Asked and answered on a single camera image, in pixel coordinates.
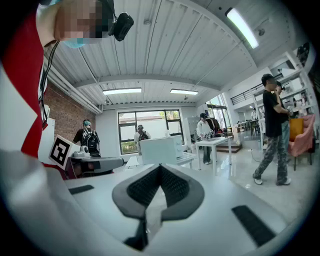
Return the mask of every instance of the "shelf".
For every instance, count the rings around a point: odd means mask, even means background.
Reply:
[[[300,93],[300,92],[302,92],[302,91],[304,91],[304,90],[306,90],[307,88],[306,87],[302,87],[302,88],[300,88],[300,89],[298,89],[298,90],[295,90],[295,91],[293,91],[293,92],[290,92],[290,93],[288,93],[288,94],[286,94],[285,96],[283,96],[283,97],[280,97],[280,99],[285,99],[285,98],[288,98],[288,97],[290,97],[290,96],[292,96],[292,95],[296,95],[296,94],[298,94],[298,93]]]
[[[301,71],[302,71],[302,69],[299,69],[299,70],[291,73],[290,75],[287,75],[287,76],[279,79],[278,82],[280,82],[281,84],[284,84],[286,82],[294,80],[294,79],[296,79],[296,78],[298,78],[300,76]]]
[[[308,108],[311,108],[311,107],[314,107],[314,105],[313,104],[308,104],[308,105],[305,105],[305,106],[295,107],[292,111],[293,112],[298,112],[299,110],[305,110],[305,109],[308,109]]]

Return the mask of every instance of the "face mask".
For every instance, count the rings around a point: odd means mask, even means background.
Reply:
[[[49,5],[53,6],[61,1],[62,0],[52,0]],[[73,49],[80,48],[85,45],[83,38],[72,38],[72,39],[69,39],[68,41],[63,41],[63,43],[69,48],[73,48]]]

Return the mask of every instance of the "white desk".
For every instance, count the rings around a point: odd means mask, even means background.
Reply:
[[[195,159],[197,155],[191,154],[188,152],[183,152],[183,157],[180,157],[176,160],[177,166],[183,166],[185,164],[189,163],[190,169],[192,169],[192,160]],[[126,169],[133,169],[137,166],[142,166],[144,163],[142,161],[142,156],[132,156],[130,157],[129,161],[126,163],[125,167]]]
[[[196,142],[195,143],[195,146],[196,146],[196,154],[198,156],[198,169],[201,170],[201,163],[200,163],[200,149],[199,149],[199,146],[202,146],[202,147],[211,147],[212,148],[212,166],[213,166],[213,172],[216,171],[216,161],[217,161],[217,148],[216,146],[221,144],[221,143],[224,143],[228,141],[228,145],[229,145],[229,162],[230,162],[230,165],[231,165],[231,154],[232,154],[232,151],[231,151],[231,137],[228,137],[228,138],[211,138],[211,139],[208,139],[208,140],[203,140],[203,141],[199,141],[199,142]]]

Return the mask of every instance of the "cap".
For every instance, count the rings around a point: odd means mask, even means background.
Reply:
[[[276,86],[280,86],[282,90],[286,90],[285,87],[282,86],[282,84],[279,81],[276,81]]]

